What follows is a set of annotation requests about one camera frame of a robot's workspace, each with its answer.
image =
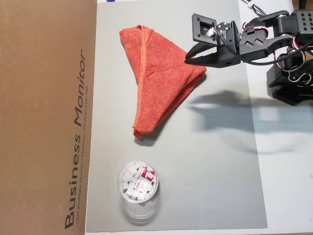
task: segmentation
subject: black cable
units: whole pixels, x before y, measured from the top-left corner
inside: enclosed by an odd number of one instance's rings
[[[252,6],[252,10],[254,11],[254,13],[257,15],[257,16],[259,16],[259,17],[261,17],[261,16],[266,16],[266,13],[260,8],[260,7],[258,7],[257,5],[253,5]]]
[[[310,45],[313,44],[313,41],[310,42],[310,43],[307,43],[305,44],[303,47],[295,50],[293,53],[290,53],[284,57],[281,57],[280,59],[277,59],[277,60],[273,60],[273,61],[269,61],[269,62],[253,62],[253,61],[249,61],[249,60],[246,60],[242,55],[239,55],[237,54],[233,48],[230,47],[230,45],[226,42],[225,38],[221,37],[220,34],[218,33],[218,31],[215,31],[215,33],[219,36],[219,38],[221,39],[221,41],[225,44],[225,46],[228,48],[228,50],[238,59],[240,59],[241,61],[247,63],[247,64],[251,64],[251,65],[259,65],[259,66],[264,66],[264,65],[272,65],[272,64],[275,64],[275,63],[278,63],[278,62],[281,62],[283,60],[286,60],[287,58],[289,57],[292,57],[294,56],[295,54],[303,51],[304,49],[306,49],[307,47],[309,47]]]
[[[261,12],[262,16],[266,16],[266,13],[260,7],[258,7],[257,5],[253,5],[253,8],[254,9],[256,8],[259,12]]]

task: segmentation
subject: red towel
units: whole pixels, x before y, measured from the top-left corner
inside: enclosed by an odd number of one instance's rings
[[[206,67],[185,64],[186,52],[145,26],[119,33],[138,84],[134,136],[150,133],[194,89]]]

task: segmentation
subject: robotic arm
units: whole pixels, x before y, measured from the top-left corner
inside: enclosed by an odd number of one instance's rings
[[[273,27],[274,38],[268,39]],[[313,99],[313,59],[306,60],[304,51],[313,47],[313,11],[279,11],[244,23],[239,33],[234,21],[216,24],[214,19],[197,14],[192,16],[193,40],[198,42],[187,53],[185,63],[224,68],[241,63],[270,65],[267,72],[272,96],[290,105]],[[217,48],[215,53],[194,58],[197,54]],[[276,58],[275,51],[287,47],[287,53]],[[274,61],[257,63],[253,60],[274,54]]]

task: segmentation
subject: gray mat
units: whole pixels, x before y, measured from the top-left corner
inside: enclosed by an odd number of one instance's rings
[[[143,24],[188,51],[193,13],[240,24],[234,0],[98,5],[87,232],[267,227],[244,64],[208,68],[153,134],[134,139],[137,84],[119,31]],[[125,204],[117,189],[120,169],[133,160],[160,175],[156,197],[143,206]]]

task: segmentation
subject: cardboard box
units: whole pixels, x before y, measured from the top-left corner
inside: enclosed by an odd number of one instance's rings
[[[0,2],[0,234],[85,232],[96,9]]]

